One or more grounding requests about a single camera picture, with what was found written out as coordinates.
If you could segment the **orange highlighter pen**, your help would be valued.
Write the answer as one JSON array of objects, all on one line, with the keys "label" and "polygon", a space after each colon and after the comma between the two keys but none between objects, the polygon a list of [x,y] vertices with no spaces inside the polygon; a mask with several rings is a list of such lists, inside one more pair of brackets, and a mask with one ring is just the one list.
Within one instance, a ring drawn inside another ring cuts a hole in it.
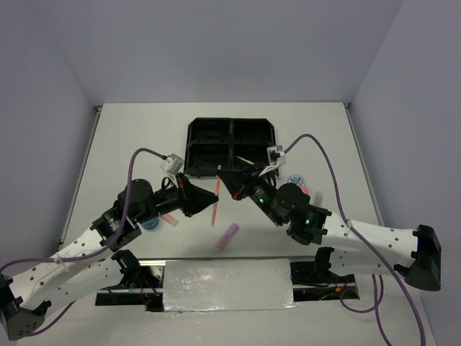
[{"label": "orange highlighter pen", "polygon": [[[222,169],[222,165],[218,165],[217,170],[220,171]],[[215,185],[215,195],[219,197],[220,194],[220,178],[217,174],[216,176],[216,185]],[[211,226],[215,226],[216,218],[217,218],[217,209],[218,209],[218,202],[215,202],[212,206],[212,217],[211,217]]]}]

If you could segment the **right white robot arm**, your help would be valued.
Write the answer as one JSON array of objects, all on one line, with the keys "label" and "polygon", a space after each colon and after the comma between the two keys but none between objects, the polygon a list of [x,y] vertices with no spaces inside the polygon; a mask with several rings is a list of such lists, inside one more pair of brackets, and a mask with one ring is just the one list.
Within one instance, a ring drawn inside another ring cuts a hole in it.
[{"label": "right white robot arm", "polygon": [[297,185],[275,187],[257,172],[220,170],[234,200],[251,199],[276,226],[299,244],[316,245],[313,274],[321,282],[335,276],[399,274],[420,290],[441,289],[442,246],[435,230],[392,229],[341,215],[310,203]]}]

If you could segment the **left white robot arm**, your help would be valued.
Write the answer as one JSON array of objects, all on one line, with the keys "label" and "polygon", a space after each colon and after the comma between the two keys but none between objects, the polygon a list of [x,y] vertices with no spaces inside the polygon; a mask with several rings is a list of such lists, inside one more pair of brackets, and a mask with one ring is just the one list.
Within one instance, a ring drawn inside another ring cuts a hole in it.
[{"label": "left white robot arm", "polygon": [[192,217],[218,201],[214,192],[193,185],[178,173],[154,191],[144,179],[130,181],[114,205],[91,226],[31,269],[1,276],[1,324],[17,341],[37,334],[47,316],[88,293],[115,285],[131,288],[144,272],[126,246],[138,238],[140,225],[175,210]]}]

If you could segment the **yellow highlighter pen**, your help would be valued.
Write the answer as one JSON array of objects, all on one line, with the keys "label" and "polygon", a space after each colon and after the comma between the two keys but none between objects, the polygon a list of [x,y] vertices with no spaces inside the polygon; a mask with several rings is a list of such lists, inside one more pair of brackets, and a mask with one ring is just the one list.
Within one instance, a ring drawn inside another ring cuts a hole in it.
[{"label": "yellow highlighter pen", "polygon": [[255,163],[241,156],[236,156],[236,166],[240,168],[249,168],[249,167],[254,167]]}]

